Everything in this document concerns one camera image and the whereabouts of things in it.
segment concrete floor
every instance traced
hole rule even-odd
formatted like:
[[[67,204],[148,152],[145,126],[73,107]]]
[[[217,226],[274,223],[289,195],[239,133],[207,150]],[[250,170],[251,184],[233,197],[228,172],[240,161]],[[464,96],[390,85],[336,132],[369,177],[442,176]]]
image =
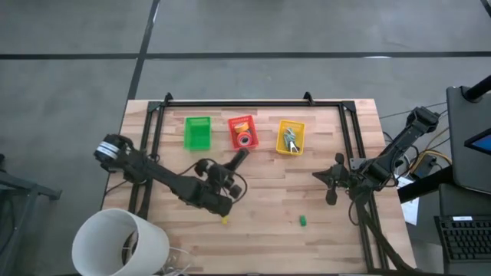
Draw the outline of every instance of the concrete floor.
[[[2,0],[0,54],[137,53],[151,3]],[[478,0],[162,0],[149,52],[485,51],[490,25]],[[63,189],[59,202],[39,200],[17,275],[74,272],[74,234],[100,209],[107,181],[92,152],[120,127],[135,64],[0,61],[6,169]],[[443,102],[446,87],[473,85],[490,71],[489,57],[146,61],[136,98],[299,98],[310,91],[317,98],[375,98],[383,116]],[[381,122],[394,136],[404,121],[401,115]],[[450,154],[448,144],[439,149]],[[431,221],[437,198],[427,195],[421,205],[431,212],[409,227],[417,263],[441,271],[440,247],[428,243],[438,242]]]

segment black stand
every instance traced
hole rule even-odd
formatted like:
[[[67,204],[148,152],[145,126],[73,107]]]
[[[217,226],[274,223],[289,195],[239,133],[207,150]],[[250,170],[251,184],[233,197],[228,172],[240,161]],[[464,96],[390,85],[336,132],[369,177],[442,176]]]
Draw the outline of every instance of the black stand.
[[[0,165],[4,158],[5,156],[0,154]],[[50,200],[58,200],[60,199],[61,191],[55,191],[48,187],[19,179],[0,169],[0,206],[3,207],[5,202],[9,202],[9,208],[12,208],[10,215],[15,216],[15,219],[12,219],[14,222],[12,225],[11,223],[7,223],[9,220],[8,215],[3,215],[4,212],[0,212],[0,215],[3,215],[0,228],[2,232],[8,233],[6,234],[8,235],[7,239],[0,241],[1,245],[7,242],[5,250],[0,255],[0,275],[10,275],[12,272],[21,237],[31,218],[36,199],[39,195],[47,196]],[[24,198],[24,200],[19,200],[23,204],[22,207],[13,209],[13,196]]]

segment white bucket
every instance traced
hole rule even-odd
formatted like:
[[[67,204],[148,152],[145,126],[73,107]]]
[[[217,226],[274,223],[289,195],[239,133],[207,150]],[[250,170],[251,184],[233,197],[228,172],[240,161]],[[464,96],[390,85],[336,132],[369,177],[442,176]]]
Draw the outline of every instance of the white bucket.
[[[131,233],[138,244],[123,264],[121,252]],[[159,227],[122,209],[92,215],[78,230],[71,257],[84,276],[149,276],[159,271],[169,255],[169,238]]]

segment plastic bin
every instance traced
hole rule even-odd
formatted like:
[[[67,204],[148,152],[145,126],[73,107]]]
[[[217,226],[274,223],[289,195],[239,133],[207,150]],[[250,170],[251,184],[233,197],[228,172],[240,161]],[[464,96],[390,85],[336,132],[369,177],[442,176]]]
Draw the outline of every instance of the plastic bin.
[[[295,144],[300,147],[298,153],[291,153],[285,145],[285,140],[283,138],[283,133],[285,133],[287,128],[292,128],[295,132]],[[305,124],[290,120],[281,120],[279,122],[278,139],[276,140],[276,151],[281,154],[288,154],[293,156],[300,156],[304,152],[304,142],[305,142]]]
[[[211,118],[187,117],[184,131],[184,148],[188,150],[209,150],[211,145]]]
[[[240,123],[247,123],[249,125],[249,131],[252,136],[252,143],[248,146],[240,146],[237,142],[238,133],[236,132],[234,127]],[[229,119],[229,131],[230,139],[232,140],[232,146],[235,150],[238,150],[241,147],[253,148],[259,145],[258,134],[255,131],[254,120],[251,115]]]

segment black clamp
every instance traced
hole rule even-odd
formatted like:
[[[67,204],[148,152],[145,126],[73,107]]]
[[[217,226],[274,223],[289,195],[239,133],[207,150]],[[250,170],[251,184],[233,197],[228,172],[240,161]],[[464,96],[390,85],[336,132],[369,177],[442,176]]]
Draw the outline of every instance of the black clamp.
[[[312,107],[315,105],[314,99],[312,98],[310,92],[305,92],[303,99],[308,101],[309,106]]]
[[[171,93],[167,93],[163,101],[150,101],[147,106],[147,112],[154,112],[155,110],[159,109],[159,107],[166,107],[169,100],[174,100]]]
[[[343,100],[343,106],[352,113],[356,113],[356,104],[353,100]]]

